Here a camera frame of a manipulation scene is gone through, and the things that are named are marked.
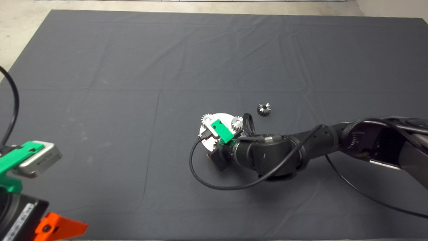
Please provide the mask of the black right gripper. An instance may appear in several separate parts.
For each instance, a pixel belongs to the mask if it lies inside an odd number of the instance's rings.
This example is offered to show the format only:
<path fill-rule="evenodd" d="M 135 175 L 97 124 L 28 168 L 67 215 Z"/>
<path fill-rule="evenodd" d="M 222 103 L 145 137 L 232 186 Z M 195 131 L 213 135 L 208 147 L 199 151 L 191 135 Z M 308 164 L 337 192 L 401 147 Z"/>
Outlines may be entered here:
<path fill-rule="evenodd" d="M 207 159 L 211 161 L 218 171 L 224 171 L 231 164 L 243 167 L 238 160 L 238 151 L 243 145 L 240 142 L 232 144 L 219 145 L 213 151 L 208 153 Z"/>

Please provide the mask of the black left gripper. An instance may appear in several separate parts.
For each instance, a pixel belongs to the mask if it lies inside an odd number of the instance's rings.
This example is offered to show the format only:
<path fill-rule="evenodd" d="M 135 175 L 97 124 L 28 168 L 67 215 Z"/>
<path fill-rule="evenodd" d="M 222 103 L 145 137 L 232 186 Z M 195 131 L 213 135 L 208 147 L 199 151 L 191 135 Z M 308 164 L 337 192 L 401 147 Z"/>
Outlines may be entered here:
<path fill-rule="evenodd" d="M 20 193 L 1 191 L 2 241 L 57 241 L 84 235 L 88 224 L 53 212 L 43 217 L 49 202 Z"/>

